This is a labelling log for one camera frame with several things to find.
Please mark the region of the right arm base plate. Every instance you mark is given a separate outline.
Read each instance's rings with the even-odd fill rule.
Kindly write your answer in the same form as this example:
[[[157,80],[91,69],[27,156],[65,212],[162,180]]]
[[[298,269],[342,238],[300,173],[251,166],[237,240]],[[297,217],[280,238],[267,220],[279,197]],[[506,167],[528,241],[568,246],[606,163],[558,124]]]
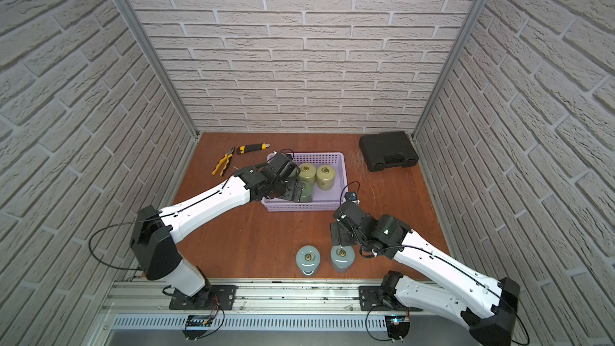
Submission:
[[[383,293],[379,286],[363,285],[358,288],[358,292],[360,308],[364,312],[377,308],[391,311],[423,312],[423,309],[403,306],[395,297]]]

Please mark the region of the light blue tea canister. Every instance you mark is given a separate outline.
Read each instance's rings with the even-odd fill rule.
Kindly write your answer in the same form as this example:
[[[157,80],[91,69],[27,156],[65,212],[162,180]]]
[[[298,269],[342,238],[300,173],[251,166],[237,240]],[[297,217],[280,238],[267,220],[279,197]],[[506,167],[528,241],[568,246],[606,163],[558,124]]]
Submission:
[[[333,246],[330,251],[330,264],[338,273],[346,273],[355,262],[356,254],[352,246]]]

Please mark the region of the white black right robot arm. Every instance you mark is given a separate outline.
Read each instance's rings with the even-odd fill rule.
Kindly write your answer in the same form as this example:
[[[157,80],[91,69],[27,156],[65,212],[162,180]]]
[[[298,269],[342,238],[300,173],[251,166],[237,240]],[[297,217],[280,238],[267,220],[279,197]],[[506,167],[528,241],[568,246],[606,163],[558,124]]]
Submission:
[[[385,256],[417,270],[432,282],[425,284],[400,273],[389,272],[378,289],[372,309],[407,311],[422,309],[444,317],[469,331],[482,345],[511,345],[517,315],[519,284],[496,280],[448,256],[394,216],[375,219],[355,202],[346,201],[334,217],[349,234],[360,254]]]

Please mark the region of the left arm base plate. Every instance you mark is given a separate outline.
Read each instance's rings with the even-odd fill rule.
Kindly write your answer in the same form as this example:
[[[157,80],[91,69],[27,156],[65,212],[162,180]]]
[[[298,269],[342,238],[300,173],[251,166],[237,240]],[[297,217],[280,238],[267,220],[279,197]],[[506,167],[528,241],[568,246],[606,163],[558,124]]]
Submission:
[[[170,310],[205,311],[219,306],[224,311],[232,310],[236,285],[214,284],[204,287],[195,296],[186,296],[175,290],[169,304]]]

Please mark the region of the blue-grey tea canister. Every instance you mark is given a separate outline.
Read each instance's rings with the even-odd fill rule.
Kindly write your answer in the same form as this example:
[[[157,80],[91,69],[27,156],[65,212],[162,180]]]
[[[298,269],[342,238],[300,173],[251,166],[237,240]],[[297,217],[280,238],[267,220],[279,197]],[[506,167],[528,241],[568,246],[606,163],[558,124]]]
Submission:
[[[296,265],[304,276],[314,276],[321,263],[318,249],[312,245],[306,245],[296,253]]]

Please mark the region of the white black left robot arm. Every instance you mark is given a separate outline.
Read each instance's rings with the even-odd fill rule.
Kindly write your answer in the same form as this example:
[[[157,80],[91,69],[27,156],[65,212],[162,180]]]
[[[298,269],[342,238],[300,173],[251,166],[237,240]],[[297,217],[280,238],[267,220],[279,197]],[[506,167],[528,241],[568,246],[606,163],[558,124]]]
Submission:
[[[250,166],[221,184],[182,203],[142,208],[133,228],[130,248],[148,280],[162,280],[187,297],[203,294],[208,282],[177,248],[196,229],[245,204],[282,198],[297,202],[297,166]]]

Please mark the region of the green tea canister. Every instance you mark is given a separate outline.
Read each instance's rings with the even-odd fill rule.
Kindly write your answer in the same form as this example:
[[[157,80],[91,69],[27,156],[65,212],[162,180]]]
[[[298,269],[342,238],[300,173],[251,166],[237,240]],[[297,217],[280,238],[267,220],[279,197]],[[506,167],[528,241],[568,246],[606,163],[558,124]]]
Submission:
[[[299,201],[301,203],[311,203],[313,196],[313,186],[309,182],[299,181]]]

